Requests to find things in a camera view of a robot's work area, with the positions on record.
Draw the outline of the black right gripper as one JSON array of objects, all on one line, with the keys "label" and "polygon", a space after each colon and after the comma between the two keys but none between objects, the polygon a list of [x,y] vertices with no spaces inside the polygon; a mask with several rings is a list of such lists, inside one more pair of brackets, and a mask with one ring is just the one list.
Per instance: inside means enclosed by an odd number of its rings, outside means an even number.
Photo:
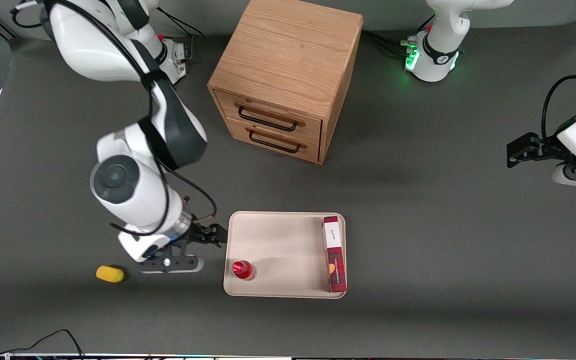
[{"label": "black right gripper", "polygon": [[213,224],[198,224],[191,225],[190,229],[183,235],[178,235],[171,243],[170,254],[171,255],[185,255],[186,248],[191,243],[209,244],[217,246],[217,248],[222,248],[223,245],[227,244],[228,232],[226,228],[221,225]]}]

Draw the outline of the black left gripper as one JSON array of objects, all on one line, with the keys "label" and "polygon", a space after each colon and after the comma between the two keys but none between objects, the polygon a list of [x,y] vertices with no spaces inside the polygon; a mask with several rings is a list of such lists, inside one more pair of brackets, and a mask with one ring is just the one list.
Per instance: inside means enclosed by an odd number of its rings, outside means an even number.
[{"label": "black left gripper", "polygon": [[541,139],[537,133],[528,132],[520,136],[518,142],[510,142],[506,145],[506,167],[511,169],[518,162],[522,162],[526,150],[539,150],[537,161],[572,161],[571,152],[555,134]]}]

